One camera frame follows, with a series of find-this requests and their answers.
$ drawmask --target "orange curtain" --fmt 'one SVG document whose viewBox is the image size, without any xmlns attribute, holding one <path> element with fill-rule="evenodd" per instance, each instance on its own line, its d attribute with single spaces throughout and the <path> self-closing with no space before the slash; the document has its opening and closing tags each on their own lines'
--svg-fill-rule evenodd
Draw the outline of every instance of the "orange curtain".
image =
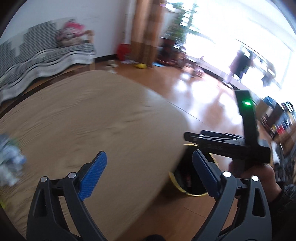
<svg viewBox="0 0 296 241">
<path fill-rule="evenodd" d="M 137 0 L 131 34 L 131 57 L 152 67 L 157 57 L 166 0 Z"/>
</svg>

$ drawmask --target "jacket sleeve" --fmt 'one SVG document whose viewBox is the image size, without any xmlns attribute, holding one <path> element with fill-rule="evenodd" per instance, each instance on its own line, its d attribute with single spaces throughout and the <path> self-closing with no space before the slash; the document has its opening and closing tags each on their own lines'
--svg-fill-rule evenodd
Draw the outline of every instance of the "jacket sleeve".
<svg viewBox="0 0 296 241">
<path fill-rule="evenodd" d="M 273 240 L 291 240 L 291 237 L 295 238 L 296 228 L 296 186 L 278 184 L 282 191 L 269 203 L 272 237 Z"/>
</svg>

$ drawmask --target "beige tablecloth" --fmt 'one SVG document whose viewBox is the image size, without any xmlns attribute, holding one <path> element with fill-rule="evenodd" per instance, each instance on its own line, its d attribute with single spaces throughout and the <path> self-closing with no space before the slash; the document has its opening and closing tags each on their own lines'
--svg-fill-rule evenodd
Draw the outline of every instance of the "beige tablecloth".
<svg viewBox="0 0 296 241">
<path fill-rule="evenodd" d="M 0 133 L 17 138 L 28 159 L 21 181 L 1 188 L 0 199 L 25 236 L 40 177 L 63 178 L 103 150 L 107 167 L 84 203 L 106 238 L 114 240 L 166 182 L 183 151 L 185 131 L 182 113 L 140 84 L 100 70 L 72 76 L 31 95 L 0 119 Z"/>
</svg>

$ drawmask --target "blue rubber tip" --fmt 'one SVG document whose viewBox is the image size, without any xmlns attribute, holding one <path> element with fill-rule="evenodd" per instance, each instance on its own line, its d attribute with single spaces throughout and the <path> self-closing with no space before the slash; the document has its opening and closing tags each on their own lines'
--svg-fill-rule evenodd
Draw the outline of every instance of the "blue rubber tip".
<svg viewBox="0 0 296 241">
<path fill-rule="evenodd" d="M 80 191 L 78 193 L 81 201 L 90 197 L 100 176 L 107 165 L 107 155 L 101 152 L 92 163 L 91 167 L 80 182 Z"/>
<path fill-rule="evenodd" d="M 212 163 L 209 163 L 199 150 L 193 153 L 192 162 L 209 196 L 218 199 L 220 197 L 220 182 L 209 167 Z"/>
</svg>

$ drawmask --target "red object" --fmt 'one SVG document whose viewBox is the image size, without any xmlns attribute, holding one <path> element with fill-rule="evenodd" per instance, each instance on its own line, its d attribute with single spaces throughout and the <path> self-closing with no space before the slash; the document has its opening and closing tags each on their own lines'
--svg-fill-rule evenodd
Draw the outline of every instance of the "red object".
<svg viewBox="0 0 296 241">
<path fill-rule="evenodd" d="M 125 61 L 126 55 L 131 53 L 131 45 L 130 44 L 120 44 L 117 48 L 117 58 L 120 61 Z"/>
</svg>

